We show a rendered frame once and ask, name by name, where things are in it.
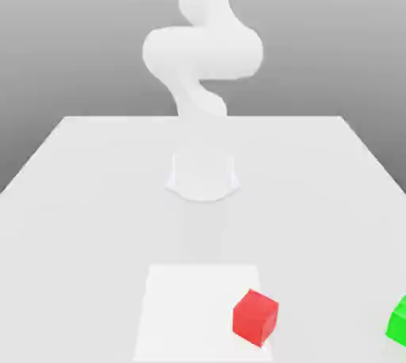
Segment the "small red cube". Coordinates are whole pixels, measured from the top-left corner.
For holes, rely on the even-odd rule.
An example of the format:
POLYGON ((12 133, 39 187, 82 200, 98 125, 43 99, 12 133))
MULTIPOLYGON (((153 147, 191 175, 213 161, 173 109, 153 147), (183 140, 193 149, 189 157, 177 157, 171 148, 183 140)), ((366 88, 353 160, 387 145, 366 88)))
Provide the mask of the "small red cube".
POLYGON ((232 331, 257 347, 262 347, 274 332, 279 303, 249 289, 232 310, 232 331))

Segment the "small green cube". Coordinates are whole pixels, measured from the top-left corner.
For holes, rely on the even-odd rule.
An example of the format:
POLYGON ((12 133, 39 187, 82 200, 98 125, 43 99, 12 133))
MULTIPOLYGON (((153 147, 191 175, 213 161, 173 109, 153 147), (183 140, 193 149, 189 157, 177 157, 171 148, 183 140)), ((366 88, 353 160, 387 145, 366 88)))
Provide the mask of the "small green cube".
POLYGON ((385 334, 388 338, 406 347, 406 295, 393 309, 385 334))

